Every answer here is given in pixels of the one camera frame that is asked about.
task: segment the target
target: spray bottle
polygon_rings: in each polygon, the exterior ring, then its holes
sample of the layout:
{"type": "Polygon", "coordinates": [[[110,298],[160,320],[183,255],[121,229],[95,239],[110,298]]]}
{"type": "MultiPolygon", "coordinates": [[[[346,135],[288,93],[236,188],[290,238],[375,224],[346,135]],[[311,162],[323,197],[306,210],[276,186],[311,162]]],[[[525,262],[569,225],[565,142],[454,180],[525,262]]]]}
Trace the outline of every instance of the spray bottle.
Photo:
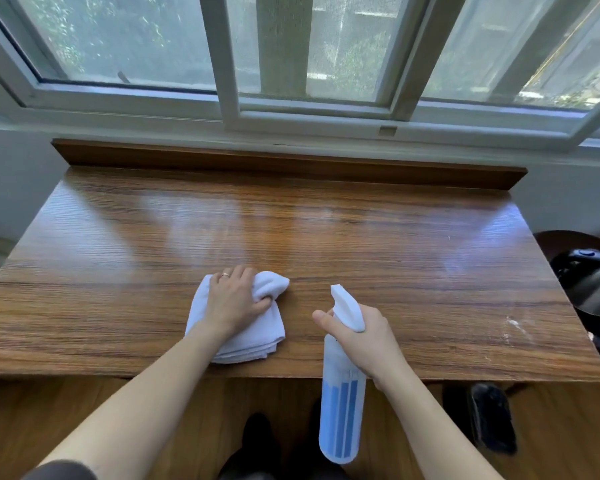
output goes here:
{"type": "MultiPolygon", "coordinates": [[[[365,330],[358,302],[341,285],[331,286],[333,316],[350,329],[365,330]]],[[[324,338],[320,450],[328,460],[344,465],[358,454],[367,377],[350,361],[331,335],[324,338]]]]}

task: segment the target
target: white spray nozzle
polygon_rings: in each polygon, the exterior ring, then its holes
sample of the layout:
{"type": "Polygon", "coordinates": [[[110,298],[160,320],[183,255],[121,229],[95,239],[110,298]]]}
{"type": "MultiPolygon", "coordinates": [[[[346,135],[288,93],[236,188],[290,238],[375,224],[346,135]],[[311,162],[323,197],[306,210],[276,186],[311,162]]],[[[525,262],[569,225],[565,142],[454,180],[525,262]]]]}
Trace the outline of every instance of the white spray nozzle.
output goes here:
{"type": "Polygon", "coordinates": [[[333,316],[353,331],[364,331],[365,320],[356,299],[342,285],[331,285],[331,296],[336,302],[333,306],[333,316]]]}

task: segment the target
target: left hand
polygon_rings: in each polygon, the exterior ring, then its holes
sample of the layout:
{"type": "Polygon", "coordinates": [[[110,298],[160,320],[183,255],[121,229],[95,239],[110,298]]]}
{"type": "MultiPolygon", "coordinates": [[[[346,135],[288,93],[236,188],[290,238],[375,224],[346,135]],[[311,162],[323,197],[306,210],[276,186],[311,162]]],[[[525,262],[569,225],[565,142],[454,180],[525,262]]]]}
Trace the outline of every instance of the left hand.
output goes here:
{"type": "Polygon", "coordinates": [[[238,265],[211,276],[204,322],[218,331],[223,341],[247,328],[271,306],[270,297],[253,301],[256,273],[252,267],[238,265]]]}

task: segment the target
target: wooden floor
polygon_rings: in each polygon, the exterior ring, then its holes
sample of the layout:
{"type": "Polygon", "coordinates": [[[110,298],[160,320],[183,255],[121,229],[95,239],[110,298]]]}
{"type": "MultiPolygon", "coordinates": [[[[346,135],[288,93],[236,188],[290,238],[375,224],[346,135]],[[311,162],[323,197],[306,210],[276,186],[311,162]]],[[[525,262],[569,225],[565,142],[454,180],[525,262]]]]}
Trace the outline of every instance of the wooden floor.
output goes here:
{"type": "MultiPolygon", "coordinates": [[[[124,383],[0,381],[0,480],[17,479],[35,466],[124,383]]],[[[302,439],[319,393],[314,379],[205,379],[150,478],[214,479],[256,411],[269,416],[288,455],[302,439]]],[[[511,407],[519,453],[512,458],[486,453],[507,480],[600,480],[600,384],[534,385],[513,397],[511,407]]],[[[360,453],[347,470],[356,479],[422,478],[397,418],[371,383],[360,453]]]]}

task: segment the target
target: forearm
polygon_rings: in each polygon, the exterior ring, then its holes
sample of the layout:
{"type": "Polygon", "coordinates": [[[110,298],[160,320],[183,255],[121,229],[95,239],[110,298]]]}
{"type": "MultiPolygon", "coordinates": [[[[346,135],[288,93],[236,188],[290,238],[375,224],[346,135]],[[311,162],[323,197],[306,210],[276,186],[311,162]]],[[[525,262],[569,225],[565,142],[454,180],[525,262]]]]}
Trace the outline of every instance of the forearm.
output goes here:
{"type": "Polygon", "coordinates": [[[42,463],[76,460],[98,480],[144,478],[223,340],[207,322],[196,324],[94,411],[42,463]]]}
{"type": "Polygon", "coordinates": [[[406,362],[397,365],[381,387],[427,480],[502,480],[406,362]]]}

